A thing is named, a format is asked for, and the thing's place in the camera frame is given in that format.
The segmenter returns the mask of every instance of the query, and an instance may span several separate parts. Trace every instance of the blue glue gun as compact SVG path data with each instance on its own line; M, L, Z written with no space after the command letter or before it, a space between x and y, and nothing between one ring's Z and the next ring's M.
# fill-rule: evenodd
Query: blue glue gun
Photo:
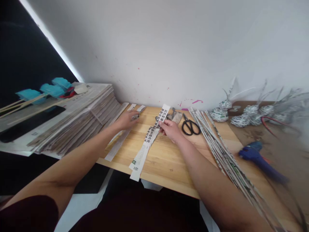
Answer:
M260 150L262 149L262 143L260 141L255 141L253 143L245 146L241 151L239 151L239 156L244 160L250 160L255 163L269 178L280 184L286 184L289 179L277 172L272 166L270 166L260 155Z

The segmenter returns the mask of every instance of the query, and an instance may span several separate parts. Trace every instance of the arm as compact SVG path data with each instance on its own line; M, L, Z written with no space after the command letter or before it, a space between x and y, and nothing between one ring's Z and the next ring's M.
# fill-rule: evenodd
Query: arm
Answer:
M160 131L176 143L202 202L221 231L272 231L241 192L193 144L177 124L161 123Z
M128 129L138 122L131 121L137 111L128 111L92 139L75 148L61 160L20 190L3 207L6 208L24 198L47 195L58 206L59 218L65 211L76 185L89 172L111 139L121 130Z

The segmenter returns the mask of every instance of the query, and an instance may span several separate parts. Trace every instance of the red wire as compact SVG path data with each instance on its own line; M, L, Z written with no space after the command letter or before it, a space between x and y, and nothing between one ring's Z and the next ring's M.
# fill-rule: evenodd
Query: red wire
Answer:
M289 127L289 128L292 128L293 130L297 131L297 132L299 133L299 135L302 134L298 129L296 129L296 128L294 128L294 127L291 127L290 125L288 125L288 124L286 124L286 123L284 123L284 122L280 122L280 121L278 121L278 120L276 120L276 119L273 119L273 118L267 117L267 116L261 117L261 122L262 122L262 124L263 124L263 125L265 126L265 128L266 128L273 136L275 136L277 139L279 139L279 138L278 138L278 137L271 131L271 129L266 125L266 123L265 123L265 121L264 121L265 118L267 118L267 119L269 119L269 120L272 120L272 121L275 121L275 122L277 122L277 123L279 123L279 124L281 124L281 125L287 126L287 127Z

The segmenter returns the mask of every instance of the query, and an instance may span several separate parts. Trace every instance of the stack of newspapers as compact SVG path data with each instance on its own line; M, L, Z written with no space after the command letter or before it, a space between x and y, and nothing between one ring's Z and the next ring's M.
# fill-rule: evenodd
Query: stack of newspapers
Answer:
M0 130L13 126L12 122L18 123L18 118L24 118L29 112L55 104L55 101L66 109L13 142L0 143L0 150L27 156L42 153L61 158L112 124L128 106L128 103L120 104L116 100L111 84L88 83L87 87L86 93L67 101L47 99L44 106L31 106L25 111L13 113L11 117L4 117L0 120Z

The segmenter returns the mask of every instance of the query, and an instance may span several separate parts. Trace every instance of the forearm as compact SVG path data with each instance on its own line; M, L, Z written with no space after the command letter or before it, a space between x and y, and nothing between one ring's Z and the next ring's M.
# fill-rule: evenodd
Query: forearm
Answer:
M177 142L190 176L221 230L270 230L245 197L186 138Z
M111 139L119 132L111 125L75 148L38 176L35 181L48 181L59 186L76 186L96 163Z

